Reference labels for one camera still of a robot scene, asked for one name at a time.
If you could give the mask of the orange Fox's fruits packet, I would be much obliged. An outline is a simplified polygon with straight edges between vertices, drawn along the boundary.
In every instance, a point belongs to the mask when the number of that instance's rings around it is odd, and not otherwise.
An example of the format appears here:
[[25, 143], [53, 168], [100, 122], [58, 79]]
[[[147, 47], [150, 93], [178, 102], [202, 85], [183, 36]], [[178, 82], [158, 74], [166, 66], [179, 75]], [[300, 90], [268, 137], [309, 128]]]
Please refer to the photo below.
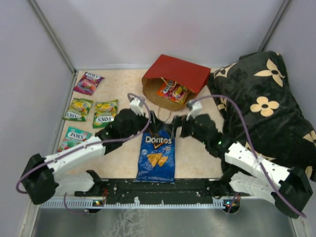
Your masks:
[[163, 84], [157, 91], [157, 95], [165, 97], [167, 99], [174, 98], [173, 92], [179, 87], [179, 83], [165, 79]]

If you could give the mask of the red paper bag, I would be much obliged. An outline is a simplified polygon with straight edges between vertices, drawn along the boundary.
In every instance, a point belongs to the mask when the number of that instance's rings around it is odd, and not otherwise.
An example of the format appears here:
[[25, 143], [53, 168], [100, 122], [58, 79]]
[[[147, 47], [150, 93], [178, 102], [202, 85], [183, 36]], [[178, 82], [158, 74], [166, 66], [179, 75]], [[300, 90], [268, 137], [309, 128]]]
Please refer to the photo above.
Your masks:
[[[206, 85], [211, 69], [175, 57], [160, 55], [142, 77], [143, 94], [155, 105], [170, 111], [184, 108], [184, 104], [201, 92]], [[190, 90], [184, 104], [157, 95], [165, 79], [173, 80]]]

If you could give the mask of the blue snack packet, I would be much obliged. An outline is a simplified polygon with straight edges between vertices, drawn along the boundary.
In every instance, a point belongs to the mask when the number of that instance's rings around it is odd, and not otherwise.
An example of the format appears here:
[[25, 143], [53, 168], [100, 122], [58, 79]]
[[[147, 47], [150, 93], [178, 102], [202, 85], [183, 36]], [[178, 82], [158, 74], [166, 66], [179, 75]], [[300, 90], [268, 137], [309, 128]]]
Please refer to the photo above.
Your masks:
[[173, 183], [175, 180], [175, 138], [164, 129], [143, 133], [138, 159], [137, 182]]

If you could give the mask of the green Fox's spring tea packet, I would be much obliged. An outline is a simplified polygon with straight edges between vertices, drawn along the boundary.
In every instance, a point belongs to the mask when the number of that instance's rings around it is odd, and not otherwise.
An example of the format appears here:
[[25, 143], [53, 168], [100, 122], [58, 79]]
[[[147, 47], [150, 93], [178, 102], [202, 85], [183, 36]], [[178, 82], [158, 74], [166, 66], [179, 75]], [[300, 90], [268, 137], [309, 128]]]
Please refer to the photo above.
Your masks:
[[114, 118], [118, 113], [118, 103], [118, 99], [106, 102], [96, 102], [92, 128], [104, 128], [110, 122], [114, 121]]

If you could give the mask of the purple snack packet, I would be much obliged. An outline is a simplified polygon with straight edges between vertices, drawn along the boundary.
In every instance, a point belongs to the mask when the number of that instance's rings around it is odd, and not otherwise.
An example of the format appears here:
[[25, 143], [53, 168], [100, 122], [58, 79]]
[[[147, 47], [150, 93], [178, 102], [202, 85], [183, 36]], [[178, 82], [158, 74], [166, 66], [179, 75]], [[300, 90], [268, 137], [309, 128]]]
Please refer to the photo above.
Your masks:
[[99, 83], [104, 79], [104, 77], [98, 76], [96, 74], [85, 72], [84, 75], [81, 77], [77, 85], [74, 87], [74, 91], [86, 94], [86, 95], [92, 95]]

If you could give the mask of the teal Fox's candy packet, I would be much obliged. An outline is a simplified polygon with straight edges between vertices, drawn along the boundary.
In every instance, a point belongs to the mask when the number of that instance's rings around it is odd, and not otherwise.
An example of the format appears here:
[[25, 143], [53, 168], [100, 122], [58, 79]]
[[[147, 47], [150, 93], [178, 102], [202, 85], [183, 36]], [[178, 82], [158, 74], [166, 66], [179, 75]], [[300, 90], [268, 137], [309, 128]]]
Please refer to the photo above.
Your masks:
[[57, 152], [62, 152], [64, 150], [70, 149], [76, 145], [81, 144], [92, 136], [91, 133], [83, 131], [74, 127], [68, 127], [64, 139], [61, 145], [57, 149]]

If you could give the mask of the yellow snack bar packet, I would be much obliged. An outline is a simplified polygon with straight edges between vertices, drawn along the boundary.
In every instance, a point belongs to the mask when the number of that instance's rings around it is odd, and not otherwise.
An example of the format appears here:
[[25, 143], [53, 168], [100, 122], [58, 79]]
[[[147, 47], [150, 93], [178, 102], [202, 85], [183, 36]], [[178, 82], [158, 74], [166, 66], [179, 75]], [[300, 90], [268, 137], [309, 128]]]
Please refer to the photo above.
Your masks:
[[189, 93], [190, 90], [183, 85], [177, 85], [172, 92], [175, 102], [181, 105], [184, 104]]

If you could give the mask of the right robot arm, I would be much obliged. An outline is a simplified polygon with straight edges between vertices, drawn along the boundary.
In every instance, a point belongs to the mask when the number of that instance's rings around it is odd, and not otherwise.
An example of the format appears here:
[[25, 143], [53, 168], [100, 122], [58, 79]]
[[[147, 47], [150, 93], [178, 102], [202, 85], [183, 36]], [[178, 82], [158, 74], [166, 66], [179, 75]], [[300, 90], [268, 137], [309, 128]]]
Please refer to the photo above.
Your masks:
[[175, 136], [177, 128], [181, 128], [181, 137], [197, 139], [212, 156], [232, 165], [228, 178], [220, 184], [224, 194], [249, 194], [274, 204], [290, 218], [305, 216], [303, 209], [313, 191], [304, 170], [281, 166], [256, 155], [218, 131], [207, 114], [195, 118], [175, 116], [167, 131]]

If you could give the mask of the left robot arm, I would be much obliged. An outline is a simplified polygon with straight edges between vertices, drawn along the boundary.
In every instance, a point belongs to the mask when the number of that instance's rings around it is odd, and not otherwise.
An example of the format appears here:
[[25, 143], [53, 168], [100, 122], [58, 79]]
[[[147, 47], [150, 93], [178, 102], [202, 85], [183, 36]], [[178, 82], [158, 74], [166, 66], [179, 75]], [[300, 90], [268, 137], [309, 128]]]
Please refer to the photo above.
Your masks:
[[133, 109], [121, 110], [114, 121], [87, 140], [59, 153], [30, 157], [18, 182], [35, 205], [54, 196], [74, 195], [92, 197], [102, 193], [105, 184], [94, 170], [70, 174], [69, 170], [91, 159], [104, 156], [137, 135], [142, 134], [158, 120], [154, 111], [147, 118]]

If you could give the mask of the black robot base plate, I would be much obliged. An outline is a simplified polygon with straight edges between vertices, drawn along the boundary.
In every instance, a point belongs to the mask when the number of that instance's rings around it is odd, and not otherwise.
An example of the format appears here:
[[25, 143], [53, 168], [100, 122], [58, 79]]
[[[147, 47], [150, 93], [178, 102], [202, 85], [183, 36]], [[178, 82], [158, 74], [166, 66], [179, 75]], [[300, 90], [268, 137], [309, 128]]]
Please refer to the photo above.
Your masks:
[[233, 196], [233, 189], [218, 179], [175, 179], [173, 183], [137, 182], [135, 179], [97, 180], [76, 197], [101, 197], [107, 204], [212, 204], [213, 198]]

